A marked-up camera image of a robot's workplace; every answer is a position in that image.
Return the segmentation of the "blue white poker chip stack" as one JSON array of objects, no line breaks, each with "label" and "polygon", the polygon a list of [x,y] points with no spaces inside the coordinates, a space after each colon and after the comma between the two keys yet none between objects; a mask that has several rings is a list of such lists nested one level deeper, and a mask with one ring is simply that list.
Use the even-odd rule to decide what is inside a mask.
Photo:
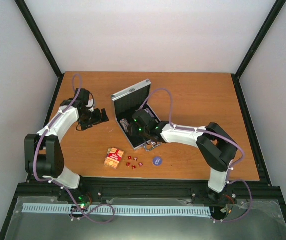
[{"label": "blue white poker chip stack", "polygon": [[130,130],[131,130],[131,124],[128,122],[127,119],[121,119],[120,120],[120,125],[123,128],[123,130],[125,131],[126,134],[130,134]]}]

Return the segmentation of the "red playing card deck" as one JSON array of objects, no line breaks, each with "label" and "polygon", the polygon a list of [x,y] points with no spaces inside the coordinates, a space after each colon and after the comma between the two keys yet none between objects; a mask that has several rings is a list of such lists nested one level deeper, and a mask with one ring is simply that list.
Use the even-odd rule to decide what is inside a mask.
[{"label": "red playing card deck", "polygon": [[124,151],[115,147],[110,147],[107,151],[104,165],[111,167],[113,169],[117,169],[121,160],[123,159],[123,156],[124,156]]}]

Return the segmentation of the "black aluminium frame rail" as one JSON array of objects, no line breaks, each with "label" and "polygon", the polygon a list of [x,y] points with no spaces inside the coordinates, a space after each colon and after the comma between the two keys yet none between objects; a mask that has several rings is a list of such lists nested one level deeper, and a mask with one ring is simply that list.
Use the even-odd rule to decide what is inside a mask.
[{"label": "black aluminium frame rail", "polygon": [[150,180],[84,177],[77,189],[71,190],[77,202],[90,196],[95,203],[113,198],[121,199],[189,199],[193,204],[223,205],[235,195],[234,201],[278,200],[283,202],[279,187],[266,182],[235,182],[222,193],[210,193],[204,180]]}]

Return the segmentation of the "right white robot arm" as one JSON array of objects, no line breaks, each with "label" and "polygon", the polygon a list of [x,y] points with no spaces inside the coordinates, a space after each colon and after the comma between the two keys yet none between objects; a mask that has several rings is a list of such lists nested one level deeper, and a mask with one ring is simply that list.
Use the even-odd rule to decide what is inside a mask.
[{"label": "right white robot arm", "polygon": [[156,143],[176,143],[197,148],[210,167],[208,188],[219,194],[228,183],[238,145],[216,123],[202,127],[175,125],[158,121],[146,110],[135,112],[127,127],[131,136],[141,136]]}]

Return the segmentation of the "blue small blind button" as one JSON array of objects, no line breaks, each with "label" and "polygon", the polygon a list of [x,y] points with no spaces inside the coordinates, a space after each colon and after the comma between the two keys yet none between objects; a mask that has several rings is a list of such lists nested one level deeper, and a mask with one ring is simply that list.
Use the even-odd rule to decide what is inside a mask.
[{"label": "blue small blind button", "polygon": [[162,159],[159,156],[156,156],[152,159],[152,164],[158,167],[162,164]]}]

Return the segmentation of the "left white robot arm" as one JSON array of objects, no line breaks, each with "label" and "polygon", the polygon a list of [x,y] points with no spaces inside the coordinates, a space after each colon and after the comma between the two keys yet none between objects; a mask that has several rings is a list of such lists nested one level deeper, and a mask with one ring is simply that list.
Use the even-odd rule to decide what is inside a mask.
[{"label": "left white robot arm", "polygon": [[86,198],[87,189],[80,184],[81,176],[65,166],[61,141],[74,123],[87,130],[108,121],[105,109],[97,109],[93,100],[64,100],[53,119],[36,134],[24,139],[25,170],[42,182],[55,182],[69,190],[75,201]]}]

